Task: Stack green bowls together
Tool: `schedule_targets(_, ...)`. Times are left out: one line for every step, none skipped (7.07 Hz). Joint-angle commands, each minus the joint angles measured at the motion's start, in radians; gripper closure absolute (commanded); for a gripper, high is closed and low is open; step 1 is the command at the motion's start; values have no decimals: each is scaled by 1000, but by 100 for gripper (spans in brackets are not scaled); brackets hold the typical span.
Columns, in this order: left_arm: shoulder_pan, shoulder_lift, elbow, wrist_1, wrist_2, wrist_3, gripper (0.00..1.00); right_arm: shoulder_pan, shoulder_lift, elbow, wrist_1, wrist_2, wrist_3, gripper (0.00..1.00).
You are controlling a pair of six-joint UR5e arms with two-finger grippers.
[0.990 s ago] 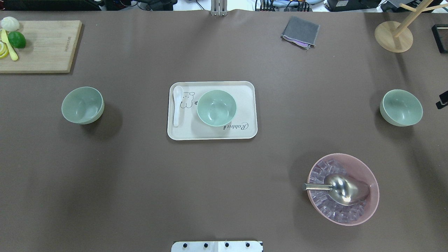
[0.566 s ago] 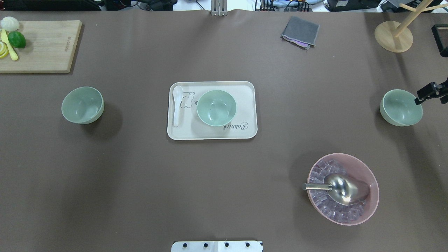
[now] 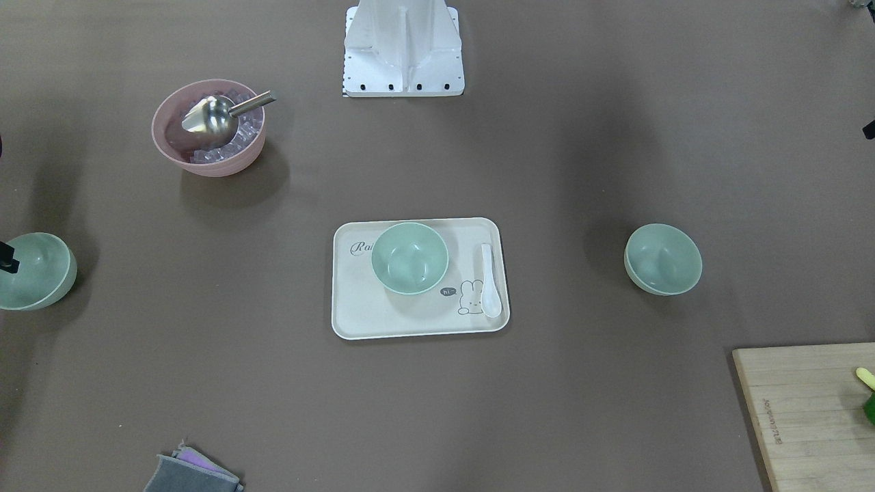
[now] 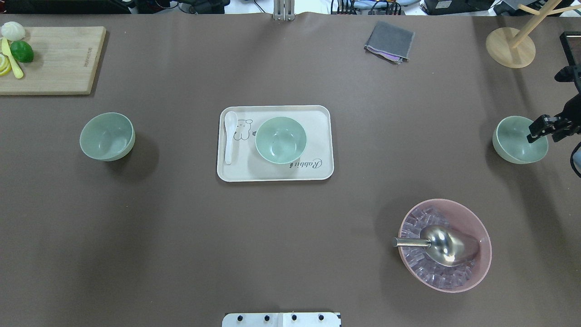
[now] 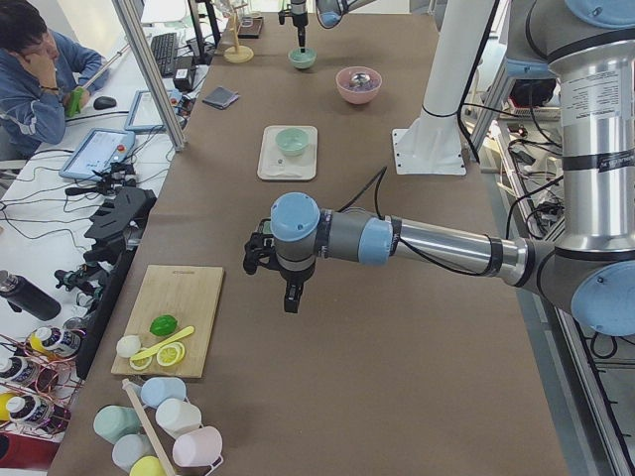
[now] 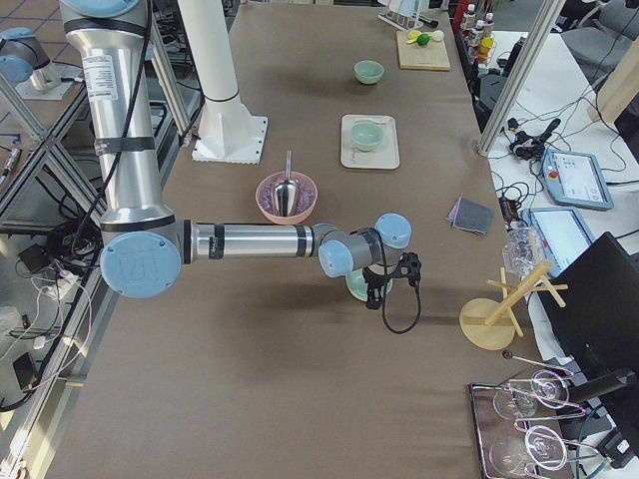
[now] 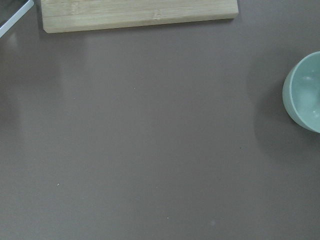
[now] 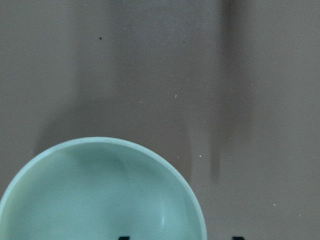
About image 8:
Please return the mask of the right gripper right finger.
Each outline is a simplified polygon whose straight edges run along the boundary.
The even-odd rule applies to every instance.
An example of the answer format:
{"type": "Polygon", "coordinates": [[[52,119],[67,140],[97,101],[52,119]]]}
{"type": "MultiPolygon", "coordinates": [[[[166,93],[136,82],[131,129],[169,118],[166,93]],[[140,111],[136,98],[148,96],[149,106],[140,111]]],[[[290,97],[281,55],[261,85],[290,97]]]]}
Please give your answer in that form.
{"type": "Polygon", "coordinates": [[[233,236],[232,240],[245,240],[243,236],[233,236]]]}

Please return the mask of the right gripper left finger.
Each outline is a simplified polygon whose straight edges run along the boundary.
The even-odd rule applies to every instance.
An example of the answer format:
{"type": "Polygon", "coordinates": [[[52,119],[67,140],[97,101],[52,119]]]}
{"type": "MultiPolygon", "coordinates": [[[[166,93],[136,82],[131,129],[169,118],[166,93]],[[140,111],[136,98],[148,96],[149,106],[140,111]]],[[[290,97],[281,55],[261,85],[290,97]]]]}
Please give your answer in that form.
{"type": "Polygon", "coordinates": [[[118,240],[130,240],[130,236],[120,236],[118,240]]]}

